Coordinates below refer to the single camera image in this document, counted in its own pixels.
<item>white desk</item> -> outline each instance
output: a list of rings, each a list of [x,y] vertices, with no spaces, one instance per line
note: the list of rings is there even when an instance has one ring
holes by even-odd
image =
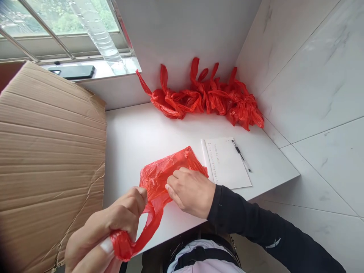
[[[107,111],[106,118],[104,207],[111,205],[132,186],[139,185],[140,170],[145,165],[187,146],[192,147],[204,165],[200,140],[205,138],[235,138],[253,171],[249,173],[253,186],[234,190],[246,200],[299,175],[262,129],[254,126],[248,132],[240,126],[233,127],[225,116],[187,114],[183,120],[168,119],[147,103]],[[138,234],[145,222],[146,215],[142,215]],[[172,201],[165,207],[160,226],[143,251],[202,222],[204,220],[182,212]]]

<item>black jacket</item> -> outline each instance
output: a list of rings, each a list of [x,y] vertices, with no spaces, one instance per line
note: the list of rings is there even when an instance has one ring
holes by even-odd
[[[309,235],[224,186],[216,185],[207,220],[220,232],[237,233],[259,244],[291,273],[345,272]]]

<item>cardboard box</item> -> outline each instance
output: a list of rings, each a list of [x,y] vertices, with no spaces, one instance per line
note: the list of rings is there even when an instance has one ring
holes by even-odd
[[[0,64],[0,233],[16,272],[63,264],[102,209],[105,102],[31,62]]]

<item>clear plastic bottle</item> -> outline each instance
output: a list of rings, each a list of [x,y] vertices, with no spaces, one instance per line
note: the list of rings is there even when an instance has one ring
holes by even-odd
[[[91,0],[69,0],[69,5],[85,31],[116,75],[128,72],[118,49]]]

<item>pen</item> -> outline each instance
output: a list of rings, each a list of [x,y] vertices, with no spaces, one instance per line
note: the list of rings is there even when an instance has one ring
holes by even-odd
[[[243,160],[244,166],[248,169],[249,172],[251,172],[251,169],[250,169],[248,163],[245,161],[242,153],[240,152],[239,148],[236,146],[235,141],[234,140],[231,140],[231,142],[234,144],[234,147],[235,147],[236,151],[240,154],[240,157]]]

